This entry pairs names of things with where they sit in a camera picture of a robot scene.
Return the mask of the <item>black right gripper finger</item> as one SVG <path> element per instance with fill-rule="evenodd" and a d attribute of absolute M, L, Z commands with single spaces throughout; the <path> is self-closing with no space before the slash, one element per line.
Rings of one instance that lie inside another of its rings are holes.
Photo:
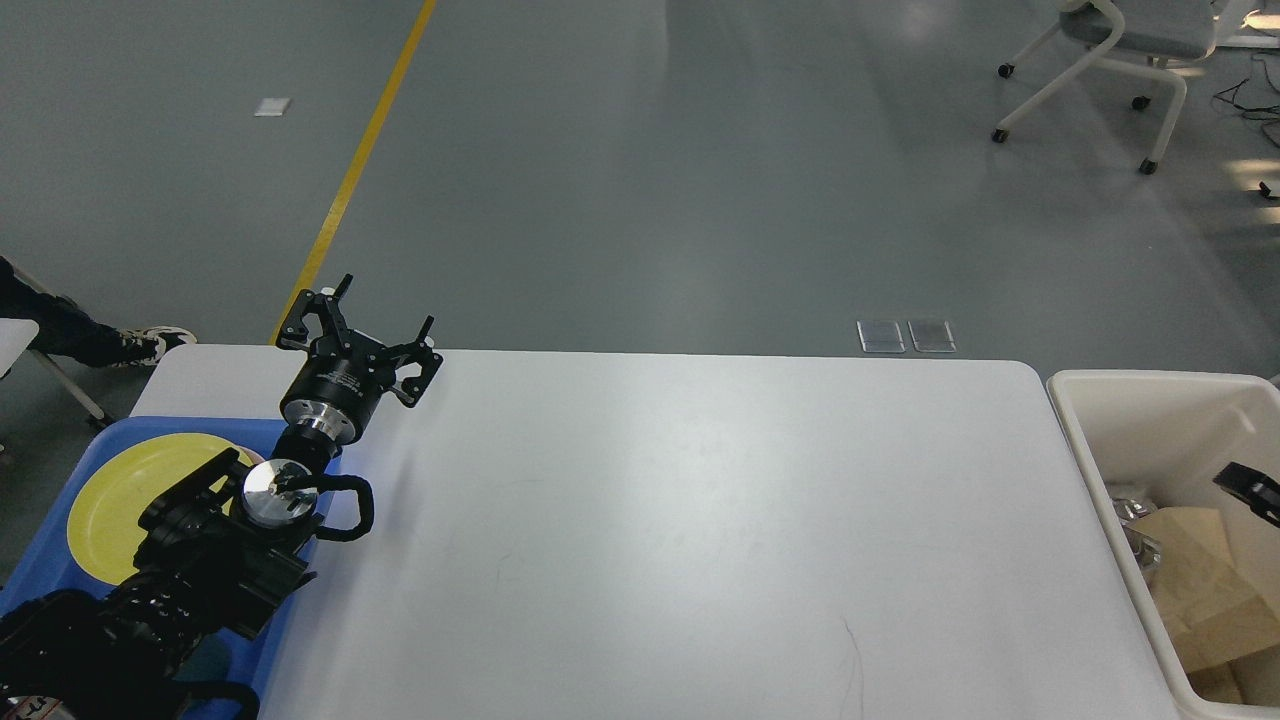
<path fill-rule="evenodd" d="M 1213 483 L 1256 516 L 1279 528 L 1279 483 L 1272 477 L 1240 462 L 1229 462 L 1213 477 Z"/>

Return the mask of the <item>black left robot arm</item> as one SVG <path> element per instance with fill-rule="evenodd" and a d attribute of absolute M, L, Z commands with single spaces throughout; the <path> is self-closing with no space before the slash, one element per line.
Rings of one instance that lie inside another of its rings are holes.
<path fill-rule="evenodd" d="M 401 345 L 351 328 L 340 301 L 352 279 L 301 290 L 285 313 L 275 345 L 307 357 L 266 460 L 248 465 L 227 448 L 161 492 L 140 514 L 134 573 L 101 600 L 58 589 L 3 618 L 5 719 L 179 719 L 218 701 L 238 719 L 259 716 L 251 685 L 184 680 L 182 667 L 219 632 L 256 639 L 314 579 L 302 556 L 310 542 L 372 529 L 370 483 L 329 466 L 362 438 L 384 395 L 413 407 L 443 365 L 434 316 Z"/>

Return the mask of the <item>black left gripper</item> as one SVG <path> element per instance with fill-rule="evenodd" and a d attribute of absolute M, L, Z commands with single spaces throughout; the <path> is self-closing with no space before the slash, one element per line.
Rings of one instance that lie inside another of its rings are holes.
<path fill-rule="evenodd" d="M 344 274 L 329 291 L 301 290 L 285 310 L 274 347 L 305 352 L 301 368 L 280 401 L 285 436 L 321 436 L 329 443 L 358 442 L 385 393 L 404 407 L 416 407 L 442 369 L 428 315 L 407 342 L 378 351 L 378 366 L 367 366 L 357 352 L 355 331 L 340 310 L 355 277 Z"/>

